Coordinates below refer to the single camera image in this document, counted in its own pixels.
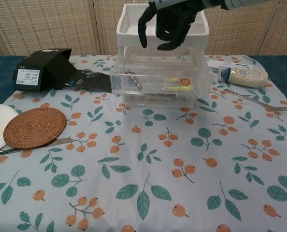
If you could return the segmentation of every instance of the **knife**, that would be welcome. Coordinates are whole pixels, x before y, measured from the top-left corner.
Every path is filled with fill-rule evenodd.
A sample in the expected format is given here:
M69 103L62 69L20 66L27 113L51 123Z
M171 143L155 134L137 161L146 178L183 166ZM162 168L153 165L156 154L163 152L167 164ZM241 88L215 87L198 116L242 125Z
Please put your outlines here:
M71 138L55 139L54 141L52 141L52 142L50 142L44 146L40 146L40 147L36 147L36 148L48 147L48 146L57 146L60 144L71 143L72 141L74 141L74 139L71 139ZM12 149L8 149L8 150L1 150L0 155L14 153L14 152L23 151L23 150L25 150L25 149L12 148Z

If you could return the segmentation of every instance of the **round rattan coaster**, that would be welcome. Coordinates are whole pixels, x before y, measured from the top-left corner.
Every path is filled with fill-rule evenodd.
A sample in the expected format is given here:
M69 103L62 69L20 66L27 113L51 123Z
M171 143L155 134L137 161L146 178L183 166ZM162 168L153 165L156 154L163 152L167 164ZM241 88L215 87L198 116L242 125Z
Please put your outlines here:
M56 139L67 120L54 108L36 108L14 117L6 126L3 137L6 144L18 149L43 146Z

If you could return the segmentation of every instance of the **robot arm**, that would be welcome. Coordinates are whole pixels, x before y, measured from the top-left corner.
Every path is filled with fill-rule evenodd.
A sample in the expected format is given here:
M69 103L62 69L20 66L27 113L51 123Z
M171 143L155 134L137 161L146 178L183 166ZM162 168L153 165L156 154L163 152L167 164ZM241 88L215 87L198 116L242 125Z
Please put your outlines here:
M158 50L174 50L183 43L197 12L219 5L222 9L232 10L267 1L271 0L149 0L149 7L138 20L139 39L146 48L146 23L157 15L157 37L168 41Z

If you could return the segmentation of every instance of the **tablecloth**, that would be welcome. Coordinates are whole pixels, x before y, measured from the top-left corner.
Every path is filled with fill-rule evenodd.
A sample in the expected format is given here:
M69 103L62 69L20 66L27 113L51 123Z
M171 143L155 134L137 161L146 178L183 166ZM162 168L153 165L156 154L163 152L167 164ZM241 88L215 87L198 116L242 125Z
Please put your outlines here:
M210 58L262 68L244 56ZM115 58L70 61L108 73ZM287 106L271 81L251 89L214 80L194 109L133 107L74 87L16 91L4 104L61 110L60 138L75 141L0 157L0 231L287 232L287 111L224 88Z

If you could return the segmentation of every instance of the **metal fork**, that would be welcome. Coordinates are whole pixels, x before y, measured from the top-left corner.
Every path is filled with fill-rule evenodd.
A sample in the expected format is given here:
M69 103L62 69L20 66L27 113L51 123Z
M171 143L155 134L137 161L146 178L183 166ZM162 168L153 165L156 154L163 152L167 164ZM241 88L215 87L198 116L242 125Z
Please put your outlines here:
M257 104L260 104L260 105L262 105L265 109L270 110L270 111L286 111L286 110L287 110L287 107L275 107L275 106L271 106L271 105L268 105L268 104L263 103L263 102L261 102L261 101L258 101L258 100L252 99L252 98L248 98L248 97L246 97L246 96L244 96L244 95L242 95L242 94L233 92L233 91L231 91L231 90L229 90L229 89L227 89L227 88L224 89L224 91L226 91L226 92L228 92L228 93L231 93L231 94L233 94L233 95L239 96L239 97L241 97L241 98L248 99L248 100L250 100L250 101L252 101L252 102L255 102L255 103L257 103Z

